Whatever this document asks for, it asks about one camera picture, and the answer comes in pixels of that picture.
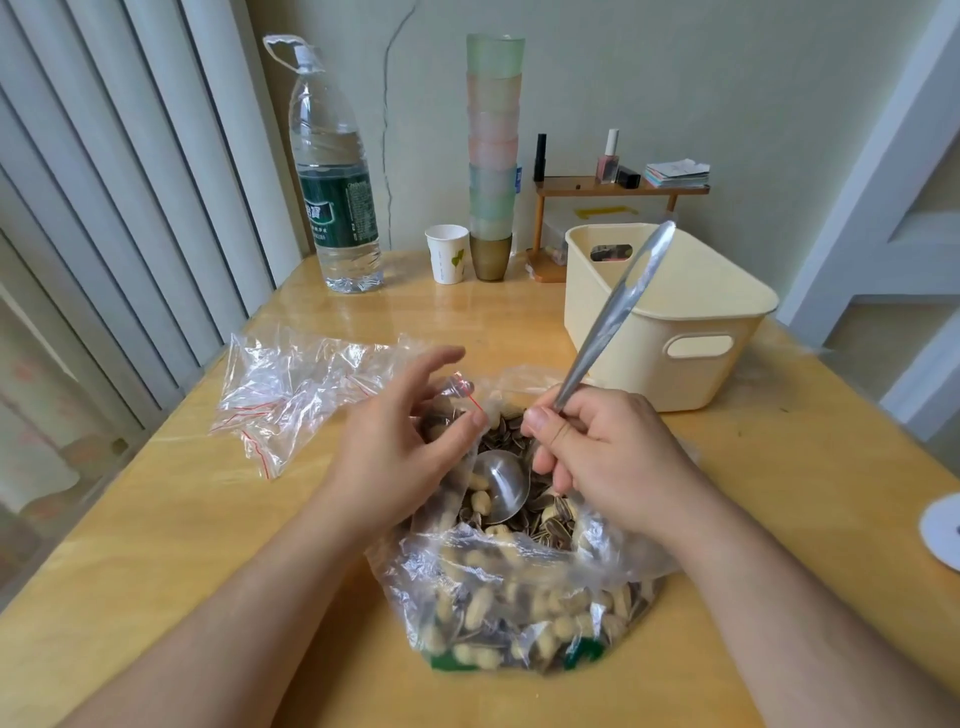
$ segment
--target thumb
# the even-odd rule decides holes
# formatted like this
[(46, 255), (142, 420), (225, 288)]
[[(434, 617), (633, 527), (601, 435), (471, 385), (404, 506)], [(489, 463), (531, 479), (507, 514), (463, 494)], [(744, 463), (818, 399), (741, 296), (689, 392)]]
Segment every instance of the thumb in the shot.
[(563, 461), (571, 473), (578, 470), (577, 465), (588, 456), (589, 437), (578, 432), (552, 409), (531, 407), (524, 414), (523, 422), (530, 427), (537, 441)]
[(487, 429), (487, 423), (487, 415), (483, 411), (458, 417), (443, 435), (423, 447), (424, 467), (439, 475), (451, 471)]

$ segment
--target green label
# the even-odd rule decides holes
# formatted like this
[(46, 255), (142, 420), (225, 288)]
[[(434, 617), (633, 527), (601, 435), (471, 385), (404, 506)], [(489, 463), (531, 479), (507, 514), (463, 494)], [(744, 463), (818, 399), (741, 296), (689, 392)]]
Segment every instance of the green label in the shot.
[(313, 241), (321, 248), (353, 248), (378, 237), (370, 174), (319, 178), (300, 175)]

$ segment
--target wall crack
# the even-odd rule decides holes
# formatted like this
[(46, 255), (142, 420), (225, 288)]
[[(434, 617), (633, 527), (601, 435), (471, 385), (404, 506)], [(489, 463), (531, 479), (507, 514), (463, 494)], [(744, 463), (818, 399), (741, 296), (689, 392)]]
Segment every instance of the wall crack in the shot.
[(420, 0), (416, 0), (410, 10), (407, 11), (407, 14), (403, 16), (403, 19), (400, 20), (399, 25), (396, 26), (394, 34), (390, 36), (390, 40), (387, 43), (387, 48), (383, 52), (383, 135), (380, 137), (380, 166), (383, 168), (383, 182), (387, 187), (387, 250), (394, 249), (394, 194), (390, 190), (390, 176), (387, 174), (387, 129), (390, 126), (390, 108), (387, 103), (387, 95), (389, 91), (390, 78), (388, 74), (390, 65), (390, 49), (394, 47), (394, 42), (396, 41), (397, 36), (400, 35), (400, 31), (403, 30), (403, 26), (407, 24), (407, 20), (411, 18), (419, 6)]

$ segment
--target bottle cap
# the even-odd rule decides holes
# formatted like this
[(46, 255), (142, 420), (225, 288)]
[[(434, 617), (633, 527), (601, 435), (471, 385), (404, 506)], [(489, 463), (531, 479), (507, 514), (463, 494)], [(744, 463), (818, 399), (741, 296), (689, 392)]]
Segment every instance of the bottle cap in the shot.
[(297, 58), (297, 65), (301, 71), (316, 71), (319, 64), (317, 57), (313, 53), (313, 48), (308, 45), (295, 45), (294, 56)]
[(620, 137), (619, 129), (611, 129), (607, 132), (607, 151), (604, 152), (607, 157), (612, 157), (616, 154), (616, 140)]

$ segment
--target white door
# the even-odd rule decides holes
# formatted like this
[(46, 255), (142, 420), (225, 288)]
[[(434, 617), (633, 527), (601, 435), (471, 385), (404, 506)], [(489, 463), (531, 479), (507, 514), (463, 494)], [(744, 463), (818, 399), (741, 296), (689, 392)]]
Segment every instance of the white door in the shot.
[[(855, 297), (960, 296), (960, 212), (910, 212), (960, 131), (958, 79), (960, 2), (943, 0), (780, 307), (808, 346), (824, 345)], [(960, 311), (880, 405), (923, 441), (960, 410)]]

